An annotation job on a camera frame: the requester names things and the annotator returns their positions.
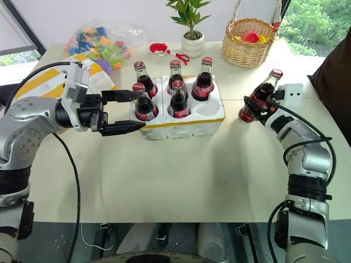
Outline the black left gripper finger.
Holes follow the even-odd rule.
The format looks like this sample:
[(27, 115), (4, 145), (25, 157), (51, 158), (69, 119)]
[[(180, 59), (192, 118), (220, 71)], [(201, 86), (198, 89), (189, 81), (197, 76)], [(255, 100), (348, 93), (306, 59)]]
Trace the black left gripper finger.
[(99, 133), (102, 136), (115, 136), (135, 132), (146, 125), (145, 122), (115, 122), (114, 124), (102, 124)]
[(131, 90), (103, 90), (101, 99), (103, 104), (108, 102), (131, 102), (140, 97), (140, 94)]

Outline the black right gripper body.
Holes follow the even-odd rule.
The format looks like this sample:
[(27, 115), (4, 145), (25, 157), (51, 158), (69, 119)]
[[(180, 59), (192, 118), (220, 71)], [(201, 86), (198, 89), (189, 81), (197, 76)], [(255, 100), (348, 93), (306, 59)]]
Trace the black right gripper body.
[(285, 96), (284, 90), (277, 90), (267, 97), (267, 109), (268, 111), (276, 111), (278, 108), (284, 110), (284, 107), (277, 103), (277, 101), (282, 100)]

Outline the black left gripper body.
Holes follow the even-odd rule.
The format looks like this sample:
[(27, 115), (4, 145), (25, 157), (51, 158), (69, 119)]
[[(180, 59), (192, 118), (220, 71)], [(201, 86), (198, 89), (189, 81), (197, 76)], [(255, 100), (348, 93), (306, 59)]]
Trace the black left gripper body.
[(88, 94), (77, 110), (83, 127), (93, 132), (102, 131), (108, 125), (108, 113), (104, 111), (105, 99), (100, 94)]

